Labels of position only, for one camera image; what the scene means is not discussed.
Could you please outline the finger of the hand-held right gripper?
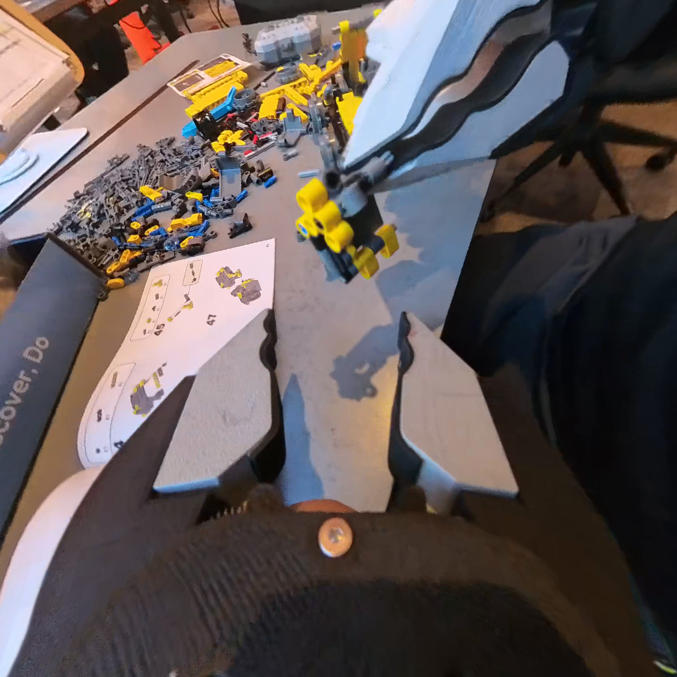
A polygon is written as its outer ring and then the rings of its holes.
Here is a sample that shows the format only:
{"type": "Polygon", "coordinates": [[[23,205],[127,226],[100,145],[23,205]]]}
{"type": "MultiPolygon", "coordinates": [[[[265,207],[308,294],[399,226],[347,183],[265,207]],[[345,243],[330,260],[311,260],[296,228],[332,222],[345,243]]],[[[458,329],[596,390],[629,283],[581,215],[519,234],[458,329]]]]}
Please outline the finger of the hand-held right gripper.
{"type": "Polygon", "coordinates": [[[445,104],[402,153],[392,151],[388,175],[371,190],[378,193],[454,172],[488,159],[500,144],[563,94],[569,56],[549,41],[526,64],[524,54],[508,57],[506,74],[487,93],[481,84],[468,97],[445,104]]]}
{"type": "Polygon", "coordinates": [[[549,1],[390,2],[366,30],[366,55],[377,70],[343,167],[354,169],[410,134],[438,91],[464,78],[487,43],[498,55],[518,38],[549,30],[549,1]]]}

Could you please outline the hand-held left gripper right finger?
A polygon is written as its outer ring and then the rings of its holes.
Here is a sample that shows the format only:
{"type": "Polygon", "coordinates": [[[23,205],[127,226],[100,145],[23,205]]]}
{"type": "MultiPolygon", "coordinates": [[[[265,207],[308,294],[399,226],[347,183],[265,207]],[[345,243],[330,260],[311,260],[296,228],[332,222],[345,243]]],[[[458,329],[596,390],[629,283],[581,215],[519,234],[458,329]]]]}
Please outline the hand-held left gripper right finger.
{"type": "Polygon", "coordinates": [[[519,486],[478,377],[411,312],[400,315],[389,470],[426,507],[452,513],[465,495],[515,500],[519,486]]]}

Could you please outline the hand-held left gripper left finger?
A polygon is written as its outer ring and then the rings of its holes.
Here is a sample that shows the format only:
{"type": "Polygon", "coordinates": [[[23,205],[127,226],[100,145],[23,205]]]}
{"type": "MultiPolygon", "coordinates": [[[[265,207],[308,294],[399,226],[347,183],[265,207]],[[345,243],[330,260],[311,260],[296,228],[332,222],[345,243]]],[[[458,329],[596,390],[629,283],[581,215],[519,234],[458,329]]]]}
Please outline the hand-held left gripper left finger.
{"type": "Polygon", "coordinates": [[[280,475],[286,449],[273,309],[199,368],[154,481],[162,494],[245,494],[280,475]]]}

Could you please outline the instruction booklet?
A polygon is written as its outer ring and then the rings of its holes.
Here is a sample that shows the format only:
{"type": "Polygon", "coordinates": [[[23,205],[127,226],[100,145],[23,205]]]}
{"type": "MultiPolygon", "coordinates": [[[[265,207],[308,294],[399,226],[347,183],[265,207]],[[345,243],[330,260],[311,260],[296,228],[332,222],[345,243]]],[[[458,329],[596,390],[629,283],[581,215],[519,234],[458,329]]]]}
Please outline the instruction booklet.
{"type": "Polygon", "coordinates": [[[24,530],[1,591],[1,675],[17,662],[47,565],[85,491],[186,377],[251,319],[273,308],[275,241],[194,258],[148,274],[132,319],[77,432],[82,470],[43,501],[24,530]]]}

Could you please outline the grey yellow brick assembly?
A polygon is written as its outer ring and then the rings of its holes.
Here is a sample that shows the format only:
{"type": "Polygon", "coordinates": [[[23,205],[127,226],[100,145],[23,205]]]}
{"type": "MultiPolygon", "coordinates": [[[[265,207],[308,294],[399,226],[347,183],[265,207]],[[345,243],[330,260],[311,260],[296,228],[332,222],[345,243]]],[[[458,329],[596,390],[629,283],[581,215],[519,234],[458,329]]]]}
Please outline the grey yellow brick assembly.
{"type": "Polygon", "coordinates": [[[302,211],[297,232],[313,244],[330,279],[370,279],[379,270],[378,257],[390,258],[400,249],[396,227],[383,221],[374,197],[393,161],[385,152],[348,173],[336,162],[326,163],[322,174],[297,192],[302,211]]]}

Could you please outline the yellow grey brick vehicle model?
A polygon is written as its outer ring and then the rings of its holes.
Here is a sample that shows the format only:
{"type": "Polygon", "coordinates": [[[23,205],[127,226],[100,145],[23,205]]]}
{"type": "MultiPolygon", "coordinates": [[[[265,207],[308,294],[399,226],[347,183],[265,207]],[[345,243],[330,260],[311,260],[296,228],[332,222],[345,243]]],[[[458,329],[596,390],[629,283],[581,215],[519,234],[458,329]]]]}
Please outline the yellow grey brick vehicle model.
{"type": "Polygon", "coordinates": [[[338,26],[338,58],[313,79],[314,93],[325,107],[340,146],[344,146],[354,129],[355,117],[368,87],[366,28],[342,21],[338,26]]]}

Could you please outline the black chair base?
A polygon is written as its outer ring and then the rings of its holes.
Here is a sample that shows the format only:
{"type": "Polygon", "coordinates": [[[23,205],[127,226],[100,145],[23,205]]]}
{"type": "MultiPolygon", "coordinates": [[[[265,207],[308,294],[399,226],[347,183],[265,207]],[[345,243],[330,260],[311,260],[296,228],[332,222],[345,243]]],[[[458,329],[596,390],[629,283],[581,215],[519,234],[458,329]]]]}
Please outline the black chair base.
{"type": "Polygon", "coordinates": [[[493,218],[498,205],[555,160],[569,166],[581,154],[621,215],[630,215],[626,191],[608,144],[657,148],[647,162],[660,171],[676,157],[676,139],[603,118],[614,105],[676,100],[675,1],[554,1],[552,36],[570,58],[562,97],[500,144],[500,159],[549,142],[491,202],[478,220],[493,218]]]}

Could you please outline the person's blue trouser leg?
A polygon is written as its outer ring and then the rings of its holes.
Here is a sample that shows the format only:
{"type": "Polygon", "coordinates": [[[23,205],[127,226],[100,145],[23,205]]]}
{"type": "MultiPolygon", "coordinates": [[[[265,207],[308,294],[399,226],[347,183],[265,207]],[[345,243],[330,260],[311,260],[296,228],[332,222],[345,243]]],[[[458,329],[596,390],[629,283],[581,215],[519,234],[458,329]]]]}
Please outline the person's blue trouser leg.
{"type": "Polygon", "coordinates": [[[473,236],[441,340],[482,377],[513,365],[533,385],[556,312],[638,224],[631,215],[473,236]]]}

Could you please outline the open blue cardboard box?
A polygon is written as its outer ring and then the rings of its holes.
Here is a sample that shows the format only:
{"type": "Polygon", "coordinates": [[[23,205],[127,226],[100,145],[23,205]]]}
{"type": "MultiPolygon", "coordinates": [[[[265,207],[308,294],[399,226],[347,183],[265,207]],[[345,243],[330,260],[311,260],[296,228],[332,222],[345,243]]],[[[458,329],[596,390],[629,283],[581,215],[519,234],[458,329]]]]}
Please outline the open blue cardboard box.
{"type": "Polygon", "coordinates": [[[105,286],[53,234],[19,241],[18,254],[29,267],[1,318],[1,537],[105,286]]]}

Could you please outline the blue brick separator tool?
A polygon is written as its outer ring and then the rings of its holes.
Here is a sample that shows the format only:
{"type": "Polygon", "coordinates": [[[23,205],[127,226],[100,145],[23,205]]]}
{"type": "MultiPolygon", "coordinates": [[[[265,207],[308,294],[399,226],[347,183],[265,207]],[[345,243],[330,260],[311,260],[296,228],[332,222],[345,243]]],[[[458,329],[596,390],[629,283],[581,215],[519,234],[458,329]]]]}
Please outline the blue brick separator tool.
{"type": "MultiPolygon", "coordinates": [[[[233,110],[233,102],[235,95],[238,92],[238,88],[233,86],[230,88],[227,96],[222,102],[219,102],[217,105],[213,106],[212,108],[205,108],[200,113],[204,112],[209,112],[211,116],[216,120],[220,120],[223,117],[225,117],[227,114],[230,114],[233,110]]],[[[184,138],[190,138],[198,134],[198,128],[196,126],[195,118],[198,116],[198,113],[194,114],[191,117],[191,122],[187,123],[183,128],[182,128],[182,136],[184,138]]]]}

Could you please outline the large yellow panel brick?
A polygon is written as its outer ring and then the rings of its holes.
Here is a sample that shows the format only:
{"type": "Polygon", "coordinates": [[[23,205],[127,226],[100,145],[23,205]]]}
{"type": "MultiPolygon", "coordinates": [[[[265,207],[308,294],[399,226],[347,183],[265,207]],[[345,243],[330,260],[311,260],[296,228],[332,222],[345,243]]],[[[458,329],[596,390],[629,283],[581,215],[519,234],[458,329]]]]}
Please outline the large yellow panel brick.
{"type": "Polygon", "coordinates": [[[185,109],[186,116],[192,118],[204,110],[211,111],[225,102],[232,89],[240,91],[246,87],[248,81],[249,75],[246,71],[237,71],[189,93],[190,105],[185,109]]]}

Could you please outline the printed sticker sheet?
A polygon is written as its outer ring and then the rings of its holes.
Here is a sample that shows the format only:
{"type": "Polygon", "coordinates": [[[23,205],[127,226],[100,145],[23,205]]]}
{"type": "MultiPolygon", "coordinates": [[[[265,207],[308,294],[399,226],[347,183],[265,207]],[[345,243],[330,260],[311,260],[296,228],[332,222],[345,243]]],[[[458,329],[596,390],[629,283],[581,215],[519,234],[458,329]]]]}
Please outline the printed sticker sheet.
{"type": "Polygon", "coordinates": [[[167,86],[185,98],[241,71],[252,64],[230,54],[221,54],[170,80],[167,86]]]}

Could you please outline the orange cone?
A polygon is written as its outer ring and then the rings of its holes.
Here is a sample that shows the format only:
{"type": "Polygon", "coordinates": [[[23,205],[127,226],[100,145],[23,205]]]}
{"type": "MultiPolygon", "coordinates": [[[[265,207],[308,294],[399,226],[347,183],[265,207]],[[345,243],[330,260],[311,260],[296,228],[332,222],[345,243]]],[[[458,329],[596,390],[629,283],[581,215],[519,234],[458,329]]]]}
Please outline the orange cone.
{"type": "Polygon", "coordinates": [[[140,57],[142,64],[148,63],[162,51],[162,45],[144,24],[138,12],[130,13],[121,18],[118,23],[140,57]]]}

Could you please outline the white clipboard stand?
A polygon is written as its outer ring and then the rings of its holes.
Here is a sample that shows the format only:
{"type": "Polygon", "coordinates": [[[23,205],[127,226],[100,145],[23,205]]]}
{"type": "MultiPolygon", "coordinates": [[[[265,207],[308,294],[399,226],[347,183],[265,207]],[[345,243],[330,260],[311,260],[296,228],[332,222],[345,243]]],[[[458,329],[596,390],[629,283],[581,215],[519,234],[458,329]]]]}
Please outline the white clipboard stand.
{"type": "Polygon", "coordinates": [[[1,164],[1,214],[18,205],[46,174],[89,135],[86,128],[34,133],[1,164]]]}

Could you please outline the clipboard with instruction sheet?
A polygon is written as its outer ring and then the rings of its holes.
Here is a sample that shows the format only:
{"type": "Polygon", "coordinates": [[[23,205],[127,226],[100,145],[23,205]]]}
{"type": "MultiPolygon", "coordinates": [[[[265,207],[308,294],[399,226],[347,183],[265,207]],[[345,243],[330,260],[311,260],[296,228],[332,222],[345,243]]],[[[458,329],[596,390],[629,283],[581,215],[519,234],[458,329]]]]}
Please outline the clipboard with instruction sheet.
{"type": "Polygon", "coordinates": [[[1,155],[35,131],[84,79],[75,52],[14,1],[1,2],[1,155]]]}

